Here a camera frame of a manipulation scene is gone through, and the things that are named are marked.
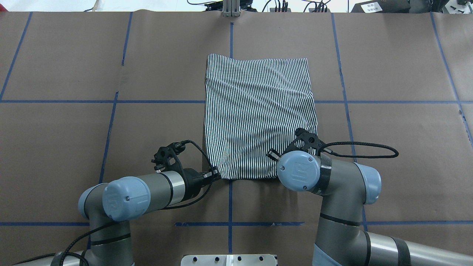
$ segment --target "mounting plate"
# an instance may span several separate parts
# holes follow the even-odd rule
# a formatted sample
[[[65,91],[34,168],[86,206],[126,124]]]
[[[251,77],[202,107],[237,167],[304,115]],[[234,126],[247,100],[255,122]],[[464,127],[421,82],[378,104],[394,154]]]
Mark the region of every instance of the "mounting plate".
[[[186,255],[181,266],[277,266],[271,254]]]

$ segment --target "white label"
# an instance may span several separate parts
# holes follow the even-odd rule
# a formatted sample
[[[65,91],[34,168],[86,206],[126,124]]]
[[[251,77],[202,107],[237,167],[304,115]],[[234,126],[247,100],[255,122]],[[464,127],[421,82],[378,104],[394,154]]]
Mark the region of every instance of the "white label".
[[[378,4],[378,2],[361,5],[361,8],[363,9],[365,13],[374,13],[374,12],[383,11],[381,9],[381,6]]]

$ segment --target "black band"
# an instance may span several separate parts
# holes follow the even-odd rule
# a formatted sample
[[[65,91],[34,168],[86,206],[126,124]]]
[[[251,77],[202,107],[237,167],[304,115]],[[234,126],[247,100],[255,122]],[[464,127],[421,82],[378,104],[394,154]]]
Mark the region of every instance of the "black band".
[[[86,257],[86,252],[87,252],[87,249],[83,250],[80,255],[83,257]],[[84,266],[84,261],[82,261],[81,259],[79,260],[79,266]]]
[[[163,174],[163,173],[160,173],[161,175],[163,175],[164,177],[166,177],[166,180],[167,182],[169,183],[169,187],[171,188],[171,196],[169,197],[169,202],[166,204],[166,206],[169,206],[169,204],[171,204],[171,201],[173,200],[173,196],[174,196],[174,188],[173,188],[173,183],[171,182],[171,180],[167,177],[167,175]]]
[[[369,260],[371,259],[371,240],[369,238],[368,232],[363,231],[366,236],[366,259],[365,259],[365,266],[369,265]]]
[[[351,225],[351,226],[360,226],[361,225],[360,222],[347,221],[347,220],[339,219],[339,218],[336,218],[336,217],[333,217],[333,216],[330,216],[330,215],[327,215],[327,214],[323,214],[323,213],[320,213],[320,217],[322,217],[324,219],[327,219],[327,220],[330,220],[330,221],[333,221],[333,222],[343,223],[343,224]]]
[[[330,174],[332,173],[332,159],[325,154],[320,154],[320,177],[312,193],[323,195],[330,182]]]
[[[406,242],[399,238],[391,238],[397,247],[397,266],[411,266],[411,253]]]
[[[127,239],[130,236],[131,236],[131,234],[126,234],[126,235],[122,235],[122,236],[119,236],[119,237],[116,237],[116,238],[109,238],[109,239],[100,240],[100,241],[91,241],[90,245],[91,246],[97,246],[97,245],[110,244],[110,243],[117,242],[117,241],[120,241],[120,240],[123,240],[123,239]]]

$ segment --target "striped cloth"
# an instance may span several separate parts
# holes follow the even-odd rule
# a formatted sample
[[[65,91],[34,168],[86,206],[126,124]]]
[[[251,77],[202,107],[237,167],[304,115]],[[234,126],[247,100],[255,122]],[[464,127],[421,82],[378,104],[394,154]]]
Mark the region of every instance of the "striped cloth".
[[[317,131],[306,58],[210,54],[205,87],[206,149],[222,178],[275,178],[269,149],[283,152],[297,128]]]

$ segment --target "folded fabric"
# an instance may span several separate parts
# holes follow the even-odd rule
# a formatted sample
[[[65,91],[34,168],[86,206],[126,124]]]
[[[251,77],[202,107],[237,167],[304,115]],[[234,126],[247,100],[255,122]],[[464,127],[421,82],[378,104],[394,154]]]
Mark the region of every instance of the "folded fabric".
[[[222,178],[275,178],[268,150],[284,151],[297,128],[317,130],[306,58],[210,54],[205,88],[206,149]]]

